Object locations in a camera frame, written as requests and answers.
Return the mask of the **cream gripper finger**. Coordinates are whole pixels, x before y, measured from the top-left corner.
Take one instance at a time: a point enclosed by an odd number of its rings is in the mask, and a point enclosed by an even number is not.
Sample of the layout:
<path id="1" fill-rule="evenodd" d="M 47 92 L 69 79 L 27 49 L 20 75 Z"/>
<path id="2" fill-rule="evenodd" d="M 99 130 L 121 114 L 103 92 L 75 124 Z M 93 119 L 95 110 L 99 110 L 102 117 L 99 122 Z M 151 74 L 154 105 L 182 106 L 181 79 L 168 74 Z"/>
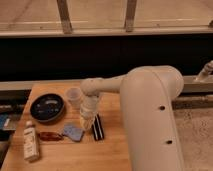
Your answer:
<path id="1" fill-rule="evenodd" d="M 80 125 L 84 131 L 88 131 L 91 129 L 93 123 L 94 123 L 95 118 L 94 117 L 89 117 L 85 118 L 83 116 L 80 117 Z"/>

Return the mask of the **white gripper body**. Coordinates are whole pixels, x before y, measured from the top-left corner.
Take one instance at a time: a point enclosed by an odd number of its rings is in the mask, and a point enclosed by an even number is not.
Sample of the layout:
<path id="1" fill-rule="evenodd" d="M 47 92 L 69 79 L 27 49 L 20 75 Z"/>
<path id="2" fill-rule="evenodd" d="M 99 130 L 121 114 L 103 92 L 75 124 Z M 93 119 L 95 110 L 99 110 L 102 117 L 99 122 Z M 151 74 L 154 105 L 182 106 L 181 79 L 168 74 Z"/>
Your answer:
<path id="1" fill-rule="evenodd" d="M 80 105 L 80 114 L 84 118 L 94 117 L 97 114 L 99 98 L 97 96 L 85 96 Z"/>

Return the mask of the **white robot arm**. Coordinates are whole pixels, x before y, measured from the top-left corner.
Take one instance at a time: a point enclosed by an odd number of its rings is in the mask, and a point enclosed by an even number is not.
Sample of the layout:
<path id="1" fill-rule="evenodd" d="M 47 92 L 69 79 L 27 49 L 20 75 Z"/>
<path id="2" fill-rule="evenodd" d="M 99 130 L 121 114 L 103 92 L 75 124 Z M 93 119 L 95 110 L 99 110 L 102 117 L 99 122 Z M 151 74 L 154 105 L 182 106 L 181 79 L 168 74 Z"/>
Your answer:
<path id="1" fill-rule="evenodd" d="M 112 78 L 88 78 L 81 82 L 82 127 L 94 122 L 100 94 L 118 93 L 132 171 L 185 171 L 172 109 L 172 101 L 184 87 L 174 67 L 142 66 Z"/>

